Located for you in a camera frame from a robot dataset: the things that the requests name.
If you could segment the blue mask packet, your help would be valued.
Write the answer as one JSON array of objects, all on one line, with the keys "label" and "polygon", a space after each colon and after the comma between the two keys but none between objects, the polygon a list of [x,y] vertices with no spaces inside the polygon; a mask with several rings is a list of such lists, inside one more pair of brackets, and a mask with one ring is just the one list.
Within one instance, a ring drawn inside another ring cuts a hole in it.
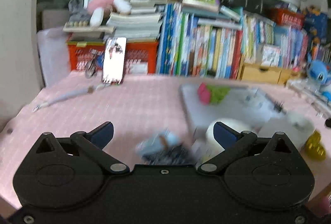
[{"label": "blue mask packet", "polygon": [[181,139],[175,135],[175,133],[166,129],[160,133],[153,134],[149,138],[137,144],[135,150],[137,154],[143,156],[158,153],[180,144]]}]

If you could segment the grey shallow box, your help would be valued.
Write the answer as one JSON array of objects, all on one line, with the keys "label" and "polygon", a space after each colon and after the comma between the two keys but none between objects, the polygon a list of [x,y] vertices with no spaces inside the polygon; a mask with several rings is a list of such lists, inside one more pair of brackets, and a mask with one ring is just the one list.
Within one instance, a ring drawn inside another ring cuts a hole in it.
[{"label": "grey shallow box", "polygon": [[183,84],[179,91],[188,129],[194,138],[203,137],[209,125],[218,119],[234,119],[259,131],[271,118],[285,117],[285,112],[277,111],[276,102],[260,88],[232,86],[216,105],[205,105],[199,100],[197,84]]}]

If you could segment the red plastic crate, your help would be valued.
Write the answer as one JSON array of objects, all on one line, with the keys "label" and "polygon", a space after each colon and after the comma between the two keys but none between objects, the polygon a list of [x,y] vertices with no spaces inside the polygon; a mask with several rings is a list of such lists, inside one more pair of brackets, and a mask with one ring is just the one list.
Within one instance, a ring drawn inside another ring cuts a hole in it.
[{"label": "red plastic crate", "polygon": [[103,59],[117,65],[124,61],[127,74],[154,74],[157,61],[158,42],[128,42],[118,51],[103,42],[66,42],[71,70],[84,71],[87,64],[96,60],[96,69],[101,70]]}]

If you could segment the row of upright books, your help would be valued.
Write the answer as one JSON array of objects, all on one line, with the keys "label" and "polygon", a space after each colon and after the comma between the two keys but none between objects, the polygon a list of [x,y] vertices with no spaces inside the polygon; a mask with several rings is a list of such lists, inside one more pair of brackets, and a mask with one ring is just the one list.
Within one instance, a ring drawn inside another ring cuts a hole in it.
[{"label": "row of upright books", "polygon": [[300,71],[308,35],[242,9],[225,20],[168,3],[158,45],[156,72],[171,76],[237,79],[243,63]]}]

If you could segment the stack of books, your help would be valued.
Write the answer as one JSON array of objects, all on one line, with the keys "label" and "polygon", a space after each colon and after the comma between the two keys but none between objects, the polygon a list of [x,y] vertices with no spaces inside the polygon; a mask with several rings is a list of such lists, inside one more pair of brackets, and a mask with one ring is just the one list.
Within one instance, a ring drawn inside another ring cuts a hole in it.
[{"label": "stack of books", "polygon": [[163,18],[168,6],[165,1],[131,2],[129,14],[112,12],[106,25],[114,28],[114,37],[125,37],[128,42],[156,41],[161,34]]}]

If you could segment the red basket on books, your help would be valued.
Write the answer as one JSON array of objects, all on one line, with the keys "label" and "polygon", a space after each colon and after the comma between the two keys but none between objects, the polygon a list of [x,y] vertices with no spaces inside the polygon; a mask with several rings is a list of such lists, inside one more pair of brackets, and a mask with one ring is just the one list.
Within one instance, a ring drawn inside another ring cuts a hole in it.
[{"label": "red basket on books", "polygon": [[277,25],[290,26],[301,30],[305,16],[301,13],[295,13],[288,9],[272,8],[269,10],[269,17]]}]

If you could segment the white round container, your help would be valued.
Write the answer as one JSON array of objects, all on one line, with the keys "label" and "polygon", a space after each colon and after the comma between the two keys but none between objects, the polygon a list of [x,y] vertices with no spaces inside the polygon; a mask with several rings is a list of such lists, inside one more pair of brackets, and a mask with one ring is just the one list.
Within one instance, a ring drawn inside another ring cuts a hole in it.
[{"label": "white round container", "polygon": [[239,120],[223,118],[213,121],[206,131],[194,135],[191,152],[196,160],[196,167],[233,146],[240,138],[242,131],[254,129]]}]

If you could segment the wooden drawer box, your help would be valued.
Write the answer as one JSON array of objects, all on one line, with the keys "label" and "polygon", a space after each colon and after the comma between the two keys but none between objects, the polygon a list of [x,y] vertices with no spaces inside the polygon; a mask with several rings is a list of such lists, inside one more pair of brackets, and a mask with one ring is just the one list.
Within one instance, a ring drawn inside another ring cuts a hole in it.
[{"label": "wooden drawer box", "polygon": [[285,85],[289,79],[296,79],[299,76],[299,72],[293,71],[291,69],[243,63],[239,70],[237,80]]}]

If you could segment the white cat plush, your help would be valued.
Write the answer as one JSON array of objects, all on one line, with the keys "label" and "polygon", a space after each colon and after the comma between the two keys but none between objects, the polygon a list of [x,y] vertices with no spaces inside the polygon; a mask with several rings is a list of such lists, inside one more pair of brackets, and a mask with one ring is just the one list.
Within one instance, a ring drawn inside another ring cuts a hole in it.
[{"label": "white cat plush", "polygon": [[286,113],[287,120],[299,131],[312,134],[315,131],[314,123],[295,111],[287,111]]}]

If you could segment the pink tablecloth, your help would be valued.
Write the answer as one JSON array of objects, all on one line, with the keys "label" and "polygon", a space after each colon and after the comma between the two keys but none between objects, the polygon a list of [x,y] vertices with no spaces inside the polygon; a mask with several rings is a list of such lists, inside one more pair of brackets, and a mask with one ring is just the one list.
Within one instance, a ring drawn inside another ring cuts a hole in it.
[{"label": "pink tablecloth", "polygon": [[133,166],[140,162],[135,153],[138,142],[168,129],[187,145],[192,142],[179,88],[183,84],[201,84],[202,78],[156,75],[128,75],[119,86],[63,101],[39,111],[37,104],[66,92],[98,84],[99,78],[86,79],[73,72],[58,84],[40,93],[14,117],[1,132],[1,198],[15,208],[20,202],[12,186],[13,176],[41,133],[68,137],[76,131],[91,131],[111,121],[114,138],[104,149]]}]

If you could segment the blue Stitch plush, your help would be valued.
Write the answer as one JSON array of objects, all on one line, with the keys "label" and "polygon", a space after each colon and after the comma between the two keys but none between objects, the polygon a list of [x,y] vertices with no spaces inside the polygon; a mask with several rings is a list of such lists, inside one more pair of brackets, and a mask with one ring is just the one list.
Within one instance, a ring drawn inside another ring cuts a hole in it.
[{"label": "blue Stitch plush", "polygon": [[307,54],[307,76],[319,86],[320,94],[330,102],[330,70],[320,60],[313,60],[311,54]]}]

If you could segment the black hair claw clip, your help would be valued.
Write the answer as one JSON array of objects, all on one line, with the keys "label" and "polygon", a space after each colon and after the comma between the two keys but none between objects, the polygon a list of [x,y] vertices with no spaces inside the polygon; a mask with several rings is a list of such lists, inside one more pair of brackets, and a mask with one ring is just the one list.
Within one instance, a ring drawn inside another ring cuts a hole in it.
[{"label": "black hair claw clip", "polygon": [[286,111],[284,109],[284,103],[281,101],[277,101],[274,97],[272,97],[269,94],[265,95],[266,99],[268,100],[269,104],[268,104],[268,108],[274,112],[277,113],[282,113],[282,114],[286,114]]}]

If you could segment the pink green fabric flower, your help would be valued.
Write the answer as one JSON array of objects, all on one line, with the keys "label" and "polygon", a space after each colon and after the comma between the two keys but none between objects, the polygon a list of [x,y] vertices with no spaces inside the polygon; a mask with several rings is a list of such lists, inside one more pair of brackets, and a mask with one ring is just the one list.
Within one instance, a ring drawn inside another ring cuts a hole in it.
[{"label": "pink green fabric flower", "polygon": [[217,105],[224,100],[230,90],[230,87],[202,83],[198,87],[197,94],[202,104]]}]

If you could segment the smartphone on stand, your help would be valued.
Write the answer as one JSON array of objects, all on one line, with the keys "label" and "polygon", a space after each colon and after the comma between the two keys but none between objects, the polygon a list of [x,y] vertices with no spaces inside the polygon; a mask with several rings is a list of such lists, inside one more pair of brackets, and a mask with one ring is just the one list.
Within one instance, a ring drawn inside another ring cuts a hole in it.
[{"label": "smartphone on stand", "polygon": [[108,38],[104,51],[102,82],[121,84],[125,72],[125,37]]}]

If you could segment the grey elephant figurine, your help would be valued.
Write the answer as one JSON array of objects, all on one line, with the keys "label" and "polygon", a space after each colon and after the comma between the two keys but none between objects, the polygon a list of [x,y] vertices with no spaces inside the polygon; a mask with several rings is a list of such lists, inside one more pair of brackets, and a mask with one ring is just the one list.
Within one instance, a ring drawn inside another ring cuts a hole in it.
[{"label": "grey elephant figurine", "polygon": [[68,2],[68,10],[70,13],[70,22],[89,22],[91,15],[86,9],[80,5],[79,0],[70,0]]}]

